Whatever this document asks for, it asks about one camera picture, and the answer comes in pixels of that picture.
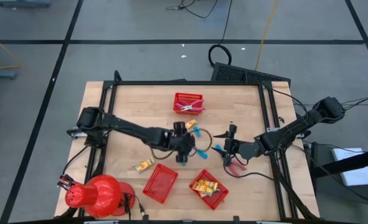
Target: food item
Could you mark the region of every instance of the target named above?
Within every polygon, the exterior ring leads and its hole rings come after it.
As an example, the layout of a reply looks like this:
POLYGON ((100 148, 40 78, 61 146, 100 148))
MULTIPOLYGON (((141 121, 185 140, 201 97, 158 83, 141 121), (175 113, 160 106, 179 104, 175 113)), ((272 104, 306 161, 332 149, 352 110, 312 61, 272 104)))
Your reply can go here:
POLYGON ((206 196, 211 196, 211 195, 208 195, 207 193, 205 192, 199 192, 199 195, 201 196, 201 198, 204 198, 206 196))
POLYGON ((143 163, 141 163, 139 166, 135 167, 135 169, 139 173, 141 173, 142 171, 144 171, 147 168, 149 168, 152 164, 154 164, 154 159, 153 158, 149 158, 146 161, 144 161, 143 163))
POLYGON ((195 119, 191 120, 191 121, 188 121, 186 124, 185 124, 185 128, 186 129, 189 129, 193 126, 197 125, 197 121, 195 119))
POLYGON ((199 192, 205 192, 207 195, 212 195, 213 194, 213 190, 206 186, 206 185, 202 185, 201 183, 199 182, 196 182, 193 186, 192 186, 192 189, 194 190, 197 190, 199 192))
POLYGON ((202 185, 206 185, 208 186, 209 188, 211 188, 213 191, 217 191, 217 187, 218 187, 218 184, 217 182, 211 182, 211 181, 208 181, 208 180, 202 180, 202 179, 199 179, 198 182, 202 185))

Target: small red basket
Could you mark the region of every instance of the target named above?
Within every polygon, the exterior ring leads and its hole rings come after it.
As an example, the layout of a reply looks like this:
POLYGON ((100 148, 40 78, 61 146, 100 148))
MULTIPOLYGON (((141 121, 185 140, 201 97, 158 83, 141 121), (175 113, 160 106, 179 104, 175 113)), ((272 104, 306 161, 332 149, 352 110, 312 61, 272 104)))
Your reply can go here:
POLYGON ((192 102, 195 102, 196 100, 203 100, 203 95, 192 94, 192 93, 176 93, 174 97, 174 104, 172 106, 172 110, 174 110, 176 113, 179 113, 179 114, 198 115, 201 113, 201 112, 195 112, 195 111, 181 111, 180 107, 176 106, 176 103, 178 103, 178 100, 184 100, 188 104, 191 104, 192 102))
POLYGON ((209 208, 215 210, 219 206, 220 202, 228 195, 229 191, 226 189, 213 175, 211 175, 207 170, 202 170, 200 174, 189 184, 189 188, 195 192, 195 194, 206 203, 209 208), (211 182, 219 183, 217 188, 220 189, 219 192, 214 192, 211 196, 206 196, 201 198, 199 192, 192 189, 192 186, 199 180, 208 180, 211 182))
POLYGON ((173 183, 176 181, 178 173, 174 170, 158 164, 154 169, 148 183, 142 193, 157 200, 160 203, 166 201, 173 183))

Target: concrete floor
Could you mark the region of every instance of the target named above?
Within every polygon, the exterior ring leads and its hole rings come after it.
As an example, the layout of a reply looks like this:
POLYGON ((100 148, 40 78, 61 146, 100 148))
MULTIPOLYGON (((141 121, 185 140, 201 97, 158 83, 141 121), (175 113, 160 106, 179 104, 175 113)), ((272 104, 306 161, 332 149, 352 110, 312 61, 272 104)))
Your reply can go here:
MULTIPOLYGON (((0 8, 0 40, 64 40, 77 0, 54 0, 48 9, 0 8)), ((219 1, 208 19, 186 11, 167 11, 178 0, 84 0, 72 40, 220 39, 229 1, 219 1)), ((213 0, 196 2, 205 14, 213 0)), ((274 0, 232 4, 226 39, 261 39, 274 0)), ((368 35, 368 1, 352 1, 368 35)), ((267 39, 362 40, 343 1, 285 0, 279 3, 267 39)), ((7 44, 22 67, 16 80, 0 80, 0 216, 26 150, 60 44, 7 44)), ((258 44, 227 44, 232 65, 254 69, 258 44)), ((70 44, 55 80, 10 222, 52 218, 59 189, 55 185, 67 161, 71 139, 65 130, 77 118, 87 81, 210 80, 210 44, 70 44)), ((226 63, 216 50, 213 59, 226 63)), ((14 65, 0 48, 0 66, 14 65)), ((266 44, 259 71, 288 77, 292 94, 313 104, 325 96, 339 101, 368 95, 368 50, 365 45, 266 44)), ((344 120, 312 129, 309 141, 368 150, 368 106, 349 111, 344 120)), ((327 220, 368 223, 368 206, 317 194, 327 220)))

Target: blue clip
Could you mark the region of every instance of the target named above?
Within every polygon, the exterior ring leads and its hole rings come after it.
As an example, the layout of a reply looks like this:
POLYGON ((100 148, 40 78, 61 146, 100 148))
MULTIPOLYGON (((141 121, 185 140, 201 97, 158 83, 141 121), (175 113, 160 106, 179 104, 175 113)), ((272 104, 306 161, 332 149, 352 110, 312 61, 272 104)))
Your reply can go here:
POLYGON ((215 148, 216 148, 216 149, 218 149, 218 150, 223 151, 223 150, 222 150, 222 148, 221 148, 221 146, 220 146, 219 144, 216 144, 216 145, 215 145, 215 148))
POLYGON ((197 154, 198 155, 200 155, 201 156, 201 158, 203 158, 203 159, 207 159, 208 157, 209 157, 209 155, 207 155, 204 151, 200 151, 200 150, 198 150, 198 151, 196 151, 197 152, 197 154))
POLYGON ((195 131, 195 134, 196 134, 196 137, 200 137, 201 136, 201 131, 199 130, 198 127, 194 127, 194 131, 195 131))

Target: red basket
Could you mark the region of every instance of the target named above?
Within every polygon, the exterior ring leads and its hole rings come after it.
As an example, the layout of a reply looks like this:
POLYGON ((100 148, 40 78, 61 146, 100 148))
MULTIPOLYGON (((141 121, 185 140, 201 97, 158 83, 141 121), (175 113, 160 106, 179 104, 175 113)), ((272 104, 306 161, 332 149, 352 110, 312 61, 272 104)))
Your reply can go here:
POLYGON ((160 203, 166 201, 178 173, 174 170, 158 164, 154 169, 142 193, 157 200, 160 203))
POLYGON ((207 170, 202 170, 200 174, 189 184, 189 188, 195 192, 195 194, 206 203, 209 208, 215 210, 219 206, 220 202, 228 195, 229 191, 226 189, 213 175, 211 175, 207 170), (199 180, 208 180, 211 182, 219 183, 217 188, 220 189, 219 192, 214 192, 211 196, 206 196, 201 198, 198 191, 192 189, 192 186, 199 180))
POLYGON ((192 94, 192 93, 176 93, 174 97, 174 104, 172 106, 172 110, 174 110, 176 113, 179 113, 179 114, 198 115, 201 113, 201 112, 195 112, 195 111, 181 111, 180 107, 176 106, 176 103, 178 103, 178 100, 184 100, 188 104, 191 104, 192 102, 195 102, 196 100, 203 100, 203 95, 192 94))

